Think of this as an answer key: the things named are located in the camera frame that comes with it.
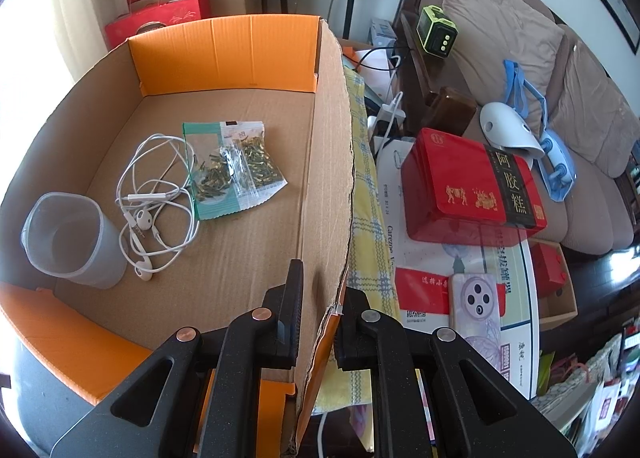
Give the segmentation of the green herb sachet bag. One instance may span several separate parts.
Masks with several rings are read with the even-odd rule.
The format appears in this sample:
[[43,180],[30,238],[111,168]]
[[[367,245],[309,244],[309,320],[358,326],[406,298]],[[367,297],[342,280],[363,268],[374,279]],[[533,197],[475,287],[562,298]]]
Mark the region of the green herb sachet bag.
[[268,155],[262,122],[184,123],[182,136],[201,221],[258,207],[288,184]]

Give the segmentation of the orange-flapped cardboard box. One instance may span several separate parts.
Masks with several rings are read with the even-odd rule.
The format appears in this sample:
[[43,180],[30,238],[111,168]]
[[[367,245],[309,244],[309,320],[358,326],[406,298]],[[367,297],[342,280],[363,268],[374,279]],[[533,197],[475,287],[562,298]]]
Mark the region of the orange-flapped cardboard box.
[[68,92],[1,204],[1,311],[90,404],[55,457],[282,457],[307,429],[354,202],[329,25],[135,35]]

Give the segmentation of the white wired earphones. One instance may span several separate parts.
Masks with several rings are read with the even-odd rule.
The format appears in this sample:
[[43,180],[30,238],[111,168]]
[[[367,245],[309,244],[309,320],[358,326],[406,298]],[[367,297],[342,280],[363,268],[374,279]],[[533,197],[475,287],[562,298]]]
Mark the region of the white wired earphones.
[[[160,176],[139,183],[138,165],[167,148],[171,158]],[[190,190],[194,149],[185,139],[155,133],[141,144],[122,171],[115,188],[115,204],[125,226],[118,234],[118,247],[134,274],[148,282],[167,269],[193,243],[200,230]],[[170,245],[164,241],[157,220],[173,207],[188,215],[183,239]]]

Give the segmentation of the translucent plastic cup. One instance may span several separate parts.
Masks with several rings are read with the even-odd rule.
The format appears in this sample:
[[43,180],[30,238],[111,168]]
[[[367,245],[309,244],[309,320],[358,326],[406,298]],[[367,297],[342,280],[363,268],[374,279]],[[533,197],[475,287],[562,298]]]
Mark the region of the translucent plastic cup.
[[76,193],[42,195],[25,219],[21,243],[35,269],[77,285],[112,288],[127,268],[118,230],[96,201]]

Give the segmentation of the pink patterned smartphone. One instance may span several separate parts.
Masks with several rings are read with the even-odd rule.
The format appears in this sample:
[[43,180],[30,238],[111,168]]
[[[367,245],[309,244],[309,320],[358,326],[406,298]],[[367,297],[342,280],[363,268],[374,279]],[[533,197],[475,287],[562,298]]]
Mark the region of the pink patterned smartphone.
[[500,360],[497,282],[489,274],[454,274],[449,279],[450,327],[494,368]]

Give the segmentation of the red Chinese cake tin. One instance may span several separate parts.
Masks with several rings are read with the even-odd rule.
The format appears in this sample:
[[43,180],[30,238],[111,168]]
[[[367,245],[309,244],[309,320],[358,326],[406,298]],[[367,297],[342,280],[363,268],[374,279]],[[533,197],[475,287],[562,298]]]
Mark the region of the red Chinese cake tin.
[[509,248],[548,226],[533,173],[519,155],[421,129],[400,173],[414,241]]

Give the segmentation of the small red box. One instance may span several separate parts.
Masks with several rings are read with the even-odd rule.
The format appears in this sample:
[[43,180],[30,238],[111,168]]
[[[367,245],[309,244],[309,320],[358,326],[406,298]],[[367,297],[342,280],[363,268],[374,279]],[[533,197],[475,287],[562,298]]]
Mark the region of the small red box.
[[558,245],[535,242],[530,246],[539,299],[561,290],[568,282],[566,265]]

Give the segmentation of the white dome device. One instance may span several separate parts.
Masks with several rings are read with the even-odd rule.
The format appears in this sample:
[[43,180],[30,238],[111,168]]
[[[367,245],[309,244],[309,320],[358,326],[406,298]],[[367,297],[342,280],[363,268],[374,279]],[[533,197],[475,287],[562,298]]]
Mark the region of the white dome device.
[[492,147],[541,159],[544,149],[518,112],[503,102],[486,103],[480,109],[480,129]]

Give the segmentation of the green portable power station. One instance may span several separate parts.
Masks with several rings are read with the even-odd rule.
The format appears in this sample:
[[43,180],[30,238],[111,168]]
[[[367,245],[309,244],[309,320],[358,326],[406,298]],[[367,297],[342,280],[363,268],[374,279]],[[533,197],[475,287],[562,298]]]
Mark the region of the green portable power station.
[[422,49],[438,58],[449,56],[458,36],[457,25],[436,5],[421,9],[416,32]]

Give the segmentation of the red Ferrero Collection gift box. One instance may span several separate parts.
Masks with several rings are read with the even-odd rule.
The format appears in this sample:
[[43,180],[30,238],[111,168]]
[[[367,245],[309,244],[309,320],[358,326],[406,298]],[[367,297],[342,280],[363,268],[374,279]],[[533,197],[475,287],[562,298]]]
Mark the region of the red Ferrero Collection gift box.
[[113,49],[131,36],[209,17],[209,0],[170,0],[147,6],[105,25],[107,45]]

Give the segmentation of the brown fabric sofa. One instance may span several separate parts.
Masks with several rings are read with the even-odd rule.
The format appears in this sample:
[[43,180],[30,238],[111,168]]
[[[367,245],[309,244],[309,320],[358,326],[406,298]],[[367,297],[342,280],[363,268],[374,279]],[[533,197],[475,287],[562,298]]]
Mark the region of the brown fabric sofa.
[[[447,58],[427,54],[416,26],[436,5],[457,25]],[[423,127],[484,141],[480,108],[504,101],[503,61],[518,62],[546,97],[548,127],[570,150],[577,172],[567,198],[553,202],[533,173],[548,216],[538,238],[603,255],[628,248],[636,222],[618,183],[639,138],[639,119],[582,38],[542,0],[400,0],[393,27],[410,46],[399,71],[409,134]],[[539,135],[539,102],[528,100],[527,125]]]

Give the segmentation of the blue plastic frame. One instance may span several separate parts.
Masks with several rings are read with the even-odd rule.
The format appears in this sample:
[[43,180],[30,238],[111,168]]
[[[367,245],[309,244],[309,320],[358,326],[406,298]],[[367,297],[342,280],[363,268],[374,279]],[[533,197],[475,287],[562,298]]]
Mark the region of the blue plastic frame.
[[536,162],[536,165],[549,198],[553,202],[561,203],[570,194],[577,179],[576,166],[570,150],[560,136],[549,129],[546,97],[527,80],[523,68],[518,62],[509,59],[503,61],[503,66],[506,71],[504,102],[512,106],[522,119],[527,119],[529,114],[526,92],[529,92],[540,104],[538,144],[544,156]]

